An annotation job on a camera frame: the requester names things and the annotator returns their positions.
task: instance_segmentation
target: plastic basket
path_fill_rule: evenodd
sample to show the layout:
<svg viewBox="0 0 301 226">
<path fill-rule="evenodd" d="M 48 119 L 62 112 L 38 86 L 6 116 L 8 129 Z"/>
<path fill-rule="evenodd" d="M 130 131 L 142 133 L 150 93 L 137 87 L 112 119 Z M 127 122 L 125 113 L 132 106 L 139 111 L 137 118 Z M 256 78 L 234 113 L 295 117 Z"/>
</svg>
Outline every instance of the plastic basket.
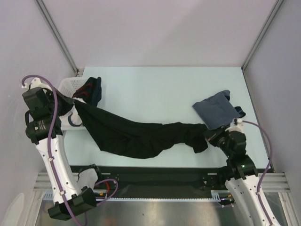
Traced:
<svg viewBox="0 0 301 226">
<path fill-rule="evenodd" d="M 82 77 L 66 78 L 61 81 L 57 90 L 66 97 L 72 97 L 75 91 L 82 87 L 86 81 L 87 78 Z"/>
<path fill-rule="evenodd" d="M 75 93 L 76 90 L 78 90 L 80 87 L 82 87 L 85 82 L 87 81 L 87 78 L 81 78 L 81 77 L 73 77 L 73 78 L 67 78 L 63 79 L 58 86 L 58 91 L 61 92 L 66 97 L 72 97 L 72 95 Z M 61 130 L 82 130 L 86 129 L 84 126 L 79 127 L 73 127 L 73 126 L 61 126 Z"/>
</svg>

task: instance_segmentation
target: folded blue garment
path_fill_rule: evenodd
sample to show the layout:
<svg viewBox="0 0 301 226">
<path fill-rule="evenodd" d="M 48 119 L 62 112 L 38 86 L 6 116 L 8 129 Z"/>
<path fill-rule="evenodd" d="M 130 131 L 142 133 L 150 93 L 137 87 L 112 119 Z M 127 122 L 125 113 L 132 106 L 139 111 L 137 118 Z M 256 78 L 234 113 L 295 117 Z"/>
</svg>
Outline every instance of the folded blue garment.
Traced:
<svg viewBox="0 0 301 226">
<path fill-rule="evenodd" d="M 230 91 L 224 90 L 212 97 L 196 102 L 192 107 L 208 129 L 217 129 L 230 124 L 233 119 L 241 117 L 229 101 Z"/>
</svg>

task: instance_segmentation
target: purple cable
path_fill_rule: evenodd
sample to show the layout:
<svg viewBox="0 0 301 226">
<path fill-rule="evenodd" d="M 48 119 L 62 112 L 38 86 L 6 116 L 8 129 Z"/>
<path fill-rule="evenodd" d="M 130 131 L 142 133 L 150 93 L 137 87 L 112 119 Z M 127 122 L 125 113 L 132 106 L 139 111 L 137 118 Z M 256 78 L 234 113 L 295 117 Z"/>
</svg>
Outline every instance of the purple cable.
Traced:
<svg viewBox="0 0 301 226">
<path fill-rule="evenodd" d="M 97 183 L 94 185 L 94 187 L 97 186 L 97 185 L 99 185 L 99 184 L 101 184 L 101 183 L 104 183 L 104 182 L 106 182 L 106 181 L 113 181 L 113 182 L 115 182 L 115 183 L 116 183 L 116 188 L 115 188 L 114 192 L 113 192 L 109 197 L 107 197 L 107 198 L 105 198 L 104 200 L 102 200 L 100 203 L 97 204 L 97 206 L 99 206 L 99 205 L 101 205 L 102 203 L 104 203 L 105 201 L 107 201 L 109 198 L 111 198 L 111 197 L 117 192 L 117 189 L 118 189 L 118 182 L 117 182 L 117 180 L 115 180 L 115 179 L 105 179 L 105 180 L 101 180 L 101 181 L 97 182 Z"/>
<path fill-rule="evenodd" d="M 51 153 L 51 134 L 52 134 L 52 131 L 53 131 L 53 128 L 54 128 L 54 125 L 55 125 L 55 120 L 56 120 L 56 116 L 57 116 L 57 109 L 58 109 L 58 100 L 57 100 L 57 95 L 56 95 L 56 90 L 54 88 L 54 86 L 51 84 L 50 81 L 48 81 L 47 79 L 45 79 L 44 77 L 40 76 L 40 75 L 27 75 L 25 76 L 23 79 L 22 79 L 22 85 L 25 86 L 25 80 L 28 79 L 28 78 L 39 78 L 39 79 L 42 79 L 44 80 L 52 89 L 52 93 L 53 93 L 53 97 L 54 97 L 54 100 L 55 100 L 55 109 L 54 109 L 54 112 L 53 112 L 53 116 L 52 116 L 52 121 L 51 121 L 51 124 L 50 124 L 50 128 L 49 128 L 49 132 L 48 132 L 48 139 L 47 139 L 47 147 L 48 147 L 48 155 L 49 155 L 49 158 L 52 157 L 52 153 Z M 57 186 L 59 188 L 59 191 L 63 191 L 63 187 L 62 187 L 62 184 L 59 180 L 59 177 L 58 177 L 58 174 L 57 174 L 57 171 L 55 169 L 55 165 L 54 165 L 54 162 L 53 161 L 50 161 L 50 165 L 51 165 L 51 169 L 53 171 L 53 174 L 55 176 L 55 180 L 57 182 Z M 82 224 L 77 220 L 77 218 L 75 217 L 75 215 L 73 214 L 71 208 L 70 208 L 70 205 L 69 203 L 67 202 L 67 199 L 66 199 L 66 196 L 63 194 L 62 195 L 62 198 L 63 198 L 63 201 L 64 201 L 64 204 L 70 214 L 70 216 L 73 218 L 73 220 L 79 225 L 79 226 L 82 226 Z M 87 215 L 85 214 L 85 226 L 87 225 Z"/>
<path fill-rule="evenodd" d="M 261 207 L 262 207 L 262 210 L 263 210 L 265 216 L 267 217 L 267 219 L 268 219 L 268 221 L 269 221 L 269 224 L 270 224 L 270 225 L 273 225 L 272 219 L 271 219 L 271 217 L 269 216 L 267 210 L 265 209 L 264 204 L 263 204 L 262 199 L 261 199 L 261 196 L 260 196 L 260 186 L 261 186 L 261 184 L 262 184 L 262 180 L 263 180 L 264 176 L 266 175 L 266 173 L 268 172 L 269 167 L 270 167 L 270 165 L 271 165 L 271 163 L 272 163 L 273 149 L 272 149 L 271 140 L 270 140 L 270 138 L 269 138 L 267 132 L 266 132 L 260 125 L 257 125 L 257 124 L 254 123 L 254 122 L 245 121 L 245 120 L 243 120 L 243 122 L 258 127 L 258 128 L 264 133 L 264 135 L 266 136 L 266 138 L 268 139 L 268 144 L 269 144 L 269 162 L 268 162 L 268 165 L 267 165 L 267 167 L 265 168 L 265 170 L 264 170 L 262 176 L 259 178 L 258 185 L 257 185 L 257 196 L 258 196 L 258 201 L 259 201 L 259 203 L 260 203 L 260 205 L 261 205 Z"/>
</svg>

